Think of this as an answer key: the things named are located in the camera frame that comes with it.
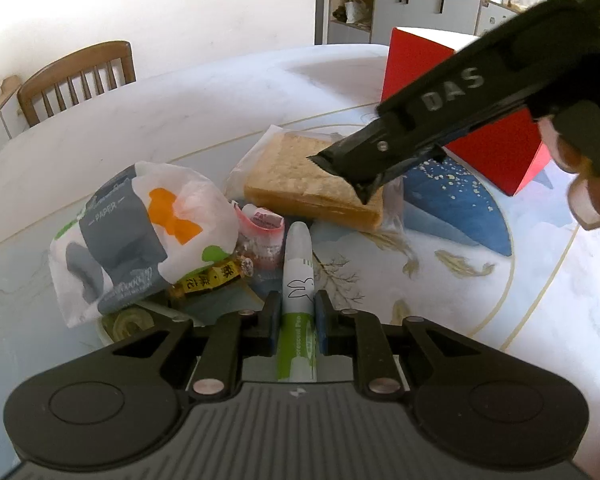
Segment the person right hand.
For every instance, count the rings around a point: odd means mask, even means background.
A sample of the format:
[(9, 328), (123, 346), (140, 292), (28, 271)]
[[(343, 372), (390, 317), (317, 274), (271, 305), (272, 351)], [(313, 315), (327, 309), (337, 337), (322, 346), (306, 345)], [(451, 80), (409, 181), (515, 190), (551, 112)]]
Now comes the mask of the person right hand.
[(583, 229), (600, 228), (600, 177), (593, 174), (591, 161), (567, 142), (554, 128), (550, 117), (539, 121), (543, 143), (555, 164), (574, 180), (567, 191), (567, 202), (573, 218)]

